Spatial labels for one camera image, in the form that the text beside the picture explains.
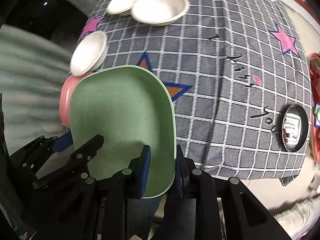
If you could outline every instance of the green bowl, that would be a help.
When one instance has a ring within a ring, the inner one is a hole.
[[[85,77],[70,102],[71,133],[78,149],[96,134],[104,144],[88,163],[97,180],[111,177],[151,147],[145,198],[171,186],[175,173],[176,128],[173,105],[163,83],[132,65],[108,68]]]

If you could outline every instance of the pink star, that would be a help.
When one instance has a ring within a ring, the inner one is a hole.
[[[97,30],[97,25],[104,19],[105,16],[101,16],[99,18],[95,18],[94,16],[91,16],[89,18],[88,23],[84,26],[82,29],[80,39],[84,37],[87,33],[95,32]]]
[[[300,57],[296,47],[294,46],[296,42],[296,38],[287,35],[279,25],[277,25],[277,28],[278,28],[278,31],[269,31],[269,32],[280,41],[282,55],[287,53],[289,50],[291,50],[293,54]]]

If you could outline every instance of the black oval dish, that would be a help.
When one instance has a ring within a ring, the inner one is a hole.
[[[282,121],[282,141],[288,152],[297,152],[308,136],[308,117],[300,105],[289,106]]]

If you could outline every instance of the pink heart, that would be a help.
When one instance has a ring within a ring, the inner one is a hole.
[[[261,79],[259,77],[252,76],[252,79],[257,85],[262,86],[262,81],[261,81]]]

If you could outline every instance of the gray checkered tablecloth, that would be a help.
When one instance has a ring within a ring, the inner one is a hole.
[[[106,15],[110,1],[100,0],[92,16]],[[98,25],[109,45],[102,68],[136,65],[147,52],[163,82],[192,85],[174,102],[177,143],[208,173],[241,179],[297,175],[309,138],[298,153],[289,153],[277,132],[288,105],[301,104],[310,117],[310,78],[300,38],[282,2],[189,1],[187,15],[168,26],[106,15]],[[297,39],[301,58],[282,55],[279,41],[268,32],[276,25]],[[239,53],[239,59],[227,58]],[[260,77],[261,85],[253,76]],[[266,106],[270,114],[252,118]]]

